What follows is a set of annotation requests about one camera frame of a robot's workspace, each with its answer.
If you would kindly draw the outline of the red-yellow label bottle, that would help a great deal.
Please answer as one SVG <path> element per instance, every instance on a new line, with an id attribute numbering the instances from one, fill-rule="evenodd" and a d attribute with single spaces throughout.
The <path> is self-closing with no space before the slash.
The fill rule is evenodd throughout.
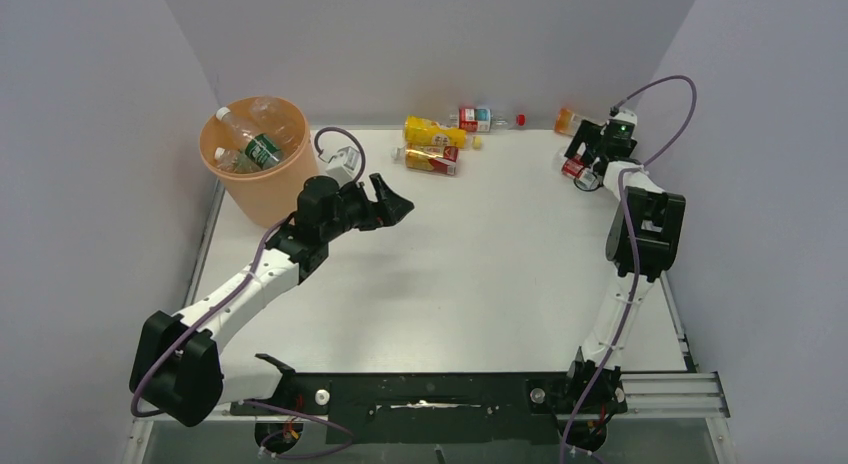
<path id="1" fill-rule="evenodd" d="M 455 176 L 459 157 L 456 146 L 405 146 L 391 151 L 394 162 L 403 164 L 407 169 Z"/>

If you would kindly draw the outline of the green-label clear bottle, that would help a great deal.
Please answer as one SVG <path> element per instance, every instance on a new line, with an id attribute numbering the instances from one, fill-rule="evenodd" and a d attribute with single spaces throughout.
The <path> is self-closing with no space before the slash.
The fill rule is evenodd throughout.
<path id="1" fill-rule="evenodd" d="M 214 152 L 215 166 L 218 170 L 233 174 L 253 174 L 261 171 L 243 152 L 234 149 L 217 148 Z"/>

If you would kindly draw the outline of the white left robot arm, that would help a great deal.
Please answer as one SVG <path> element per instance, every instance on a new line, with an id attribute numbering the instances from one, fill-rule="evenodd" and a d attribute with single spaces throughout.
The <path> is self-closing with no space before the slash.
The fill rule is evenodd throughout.
<path id="1" fill-rule="evenodd" d="M 307 179 L 295 210 L 265 232 L 246 267 L 196 303 L 172 315 L 151 315 L 131 371 L 131 414 L 166 414 L 192 427 L 219 405 L 273 397 L 291 367 L 258 354 L 248 365 L 228 368 L 221 352 L 272 301 L 303 284 L 327 259 L 334 239 L 394 226 L 413 211 L 413 202 L 380 174 L 369 179 L 374 200 L 358 182 Z"/>

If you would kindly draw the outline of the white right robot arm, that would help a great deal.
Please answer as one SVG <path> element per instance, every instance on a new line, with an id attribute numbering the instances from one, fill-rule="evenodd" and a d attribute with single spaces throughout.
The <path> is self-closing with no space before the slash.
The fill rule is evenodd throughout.
<path id="1" fill-rule="evenodd" d="M 574 411 L 622 406 L 621 367 L 635 318 L 677 255 L 685 198 L 655 184 L 643 164 L 607 152 L 605 139 L 632 127 L 582 121 L 565 152 L 563 171 L 578 189 L 604 188 L 618 202 L 605 244 L 614 274 L 562 384 L 564 401 Z"/>

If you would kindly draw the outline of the red-label bottle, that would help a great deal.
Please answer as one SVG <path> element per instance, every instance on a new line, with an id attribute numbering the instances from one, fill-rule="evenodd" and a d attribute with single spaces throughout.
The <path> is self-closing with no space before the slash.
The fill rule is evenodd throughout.
<path id="1" fill-rule="evenodd" d="M 553 167 L 554 170 L 569 178 L 572 184 L 581 192 L 594 192 L 602 187 L 602 180 L 594 171 L 579 160 L 579 156 L 567 157 L 566 148 L 557 150 Z"/>

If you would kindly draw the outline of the large clear unlabelled bottle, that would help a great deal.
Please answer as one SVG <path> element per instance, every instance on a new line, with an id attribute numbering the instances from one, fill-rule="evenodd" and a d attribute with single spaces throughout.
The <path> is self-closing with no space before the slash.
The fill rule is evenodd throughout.
<path id="1" fill-rule="evenodd" d="M 257 97 L 249 108 L 251 118 L 274 140 L 285 153 L 295 151 L 300 143 L 296 120 L 289 114 L 281 99 Z"/>

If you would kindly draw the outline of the green-label upright-lying bottle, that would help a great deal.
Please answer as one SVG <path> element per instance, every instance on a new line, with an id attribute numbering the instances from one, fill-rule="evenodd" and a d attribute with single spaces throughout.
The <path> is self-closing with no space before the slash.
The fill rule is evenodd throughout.
<path id="1" fill-rule="evenodd" d="M 274 168 L 283 162 L 283 151 L 251 119 L 235 114 L 228 107 L 219 108 L 215 118 L 245 156 L 261 170 Z"/>

